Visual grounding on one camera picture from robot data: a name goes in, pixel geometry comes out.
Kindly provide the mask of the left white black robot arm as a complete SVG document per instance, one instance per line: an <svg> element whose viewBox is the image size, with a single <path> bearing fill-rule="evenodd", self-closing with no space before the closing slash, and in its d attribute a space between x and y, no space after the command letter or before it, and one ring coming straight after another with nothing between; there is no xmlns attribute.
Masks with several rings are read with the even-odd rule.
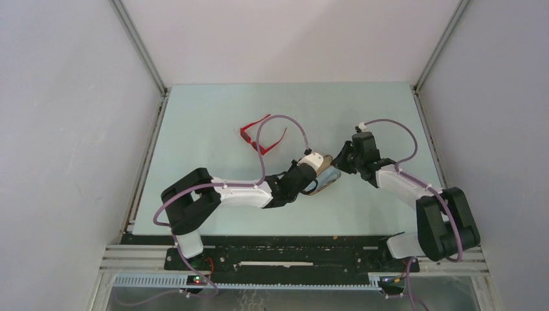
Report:
<svg viewBox="0 0 549 311"><path fill-rule="evenodd" d="M205 261L199 227L220 207L278 208L305 194L316 182L323 157L293 161L290 169L263 181L231 181L211 176L206 168L197 168L161 193L162 206L153 222L170 228L181 249L180 262L189 270Z"/></svg>

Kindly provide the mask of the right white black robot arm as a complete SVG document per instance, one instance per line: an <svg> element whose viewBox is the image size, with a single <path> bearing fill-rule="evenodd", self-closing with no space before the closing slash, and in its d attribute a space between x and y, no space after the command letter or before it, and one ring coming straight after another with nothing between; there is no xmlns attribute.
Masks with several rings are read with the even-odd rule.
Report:
<svg viewBox="0 0 549 311"><path fill-rule="evenodd" d="M409 257L459 261L464 251L480 245L480 233L464 191L429 185L406 173L396 161L382 158L371 132L354 134L332 165L347 174L359 174L416 213L416 232L382 240L376 261L383 270L392 271Z"/></svg>

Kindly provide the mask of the brown plaid glasses case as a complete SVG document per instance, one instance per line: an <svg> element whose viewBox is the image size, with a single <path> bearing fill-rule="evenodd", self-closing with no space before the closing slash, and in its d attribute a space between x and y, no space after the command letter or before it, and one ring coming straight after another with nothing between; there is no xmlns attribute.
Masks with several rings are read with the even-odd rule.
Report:
<svg viewBox="0 0 549 311"><path fill-rule="evenodd" d="M341 177L341 171L331 164L332 161L333 157L331 155L324 156L316 179L302 191L302 194L308 196L315 195L335 183Z"/></svg>

